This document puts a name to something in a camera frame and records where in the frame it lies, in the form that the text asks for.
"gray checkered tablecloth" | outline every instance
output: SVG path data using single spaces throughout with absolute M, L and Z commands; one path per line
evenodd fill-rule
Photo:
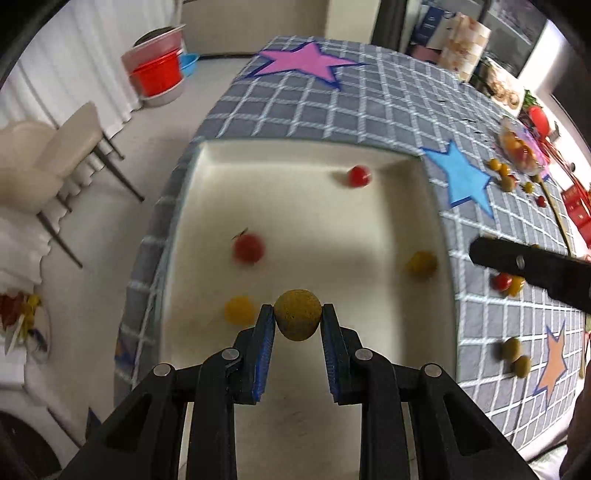
M 160 310 L 171 237 L 183 206 L 185 178 L 199 156 L 199 145 L 215 138 L 304 138 L 348 142 L 422 155 L 422 147 L 444 151 L 454 140 L 466 158 L 484 162 L 502 157 L 495 133 L 503 111 L 455 77 L 405 55 L 359 43 L 321 38 L 277 37 L 268 47 L 292 49 L 316 40 L 323 52 L 365 63 L 336 69 L 342 90 L 314 77 L 284 72 L 245 78 L 265 60 L 255 56 L 213 107 L 170 176 L 129 282 L 116 352 L 115 401 L 158 362 Z M 450 208 L 444 173 L 423 157 L 440 205 L 454 276 L 457 312 L 457 381 L 517 448 L 552 425 L 574 400 L 584 314 L 525 286 L 518 298 L 503 298 L 489 286 L 492 274 L 472 264 L 471 240 L 483 233 L 565 252 L 549 209 L 540 209 L 521 189 L 503 193 L 486 188 L 493 218 L 474 202 Z M 547 186 L 567 224 L 553 181 Z M 568 371 L 548 405 L 533 395 L 547 362 L 546 326 L 564 326 Z M 532 371 L 515 378 L 496 357 L 498 343 L 518 336 L 531 355 Z

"blue bowl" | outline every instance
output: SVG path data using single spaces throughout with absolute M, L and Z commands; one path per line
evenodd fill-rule
M 181 72 L 183 72 L 185 78 L 193 74 L 197 68 L 198 59 L 199 55 L 196 53 L 184 53 L 180 56 Z

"white curtain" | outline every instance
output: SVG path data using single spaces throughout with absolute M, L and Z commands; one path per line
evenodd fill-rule
M 139 108 L 121 55 L 145 33 L 175 23 L 179 0 L 71 0 L 37 33 L 0 90 L 0 128 L 39 120 L 62 125 L 91 100 L 111 137 Z M 63 194 L 80 185 L 100 164 L 90 157 L 66 182 Z M 65 214 L 52 201 L 44 212 L 57 226 Z M 41 281 L 39 262 L 49 236 L 36 219 L 0 207 L 0 292 L 32 291 Z

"chair leg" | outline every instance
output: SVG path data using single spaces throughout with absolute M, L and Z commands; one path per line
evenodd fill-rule
M 58 202 L 61 203 L 62 207 L 64 207 L 69 213 L 72 213 L 72 209 L 70 208 L 70 205 L 68 204 L 68 202 L 65 199 L 61 198 L 61 195 L 59 193 L 56 195 L 56 199 Z
M 105 167 L 107 167 L 107 169 L 113 175 L 115 175 L 115 177 L 117 177 L 117 179 L 123 185 L 125 185 L 131 193 L 133 193 L 136 196 L 140 203 L 145 200 L 144 197 L 134 188 L 134 186 L 131 183 L 129 183 L 129 180 L 123 176 L 119 169 L 115 167 L 115 165 L 113 165 L 113 162 L 111 162 L 106 153 L 103 152 L 98 145 L 92 150 L 92 153 L 94 153 L 98 157 L 98 159 L 105 164 Z
M 53 225 L 49 221 L 49 218 L 45 216 L 45 213 L 39 212 L 37 214 L 37 218 L 39 219 L 45 230 L 47 230 L 47 232 L 51 235 L 51 237 L 60 245 L 60 247 L 63 248 L 63 251 L 68 254 L 68 256 L 74 261 L 76 265 L 78 265 L 79 268 L 82 268 L 82 263 L 80 262 L 80 260 L 76 258 L 72 250 L 70 250 L 70 247 L 68 247 L 66 243 L 61 239 L 60 235 L 53 228 Z
M 111 139 L 109 137 L 107 137 L 106 133 L 103 132 L 103 138 L 105 139 L 105 141 L 111 146 L 111 148 L 113 150 L 115 150 L 115 153 L 117 154 L 117 156 L 121 159 L 121 160 L 125 160 L 125 155 L 123 155 L 119 149 L 113 145 L 113 142 L 111 141 Z

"bowl of fruit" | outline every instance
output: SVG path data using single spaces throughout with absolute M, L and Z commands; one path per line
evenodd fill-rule
M 526 127 L 515 118 L 501 119 L 499 142 L 514 167 L 525 175 L 540 173 L 542 153 Z

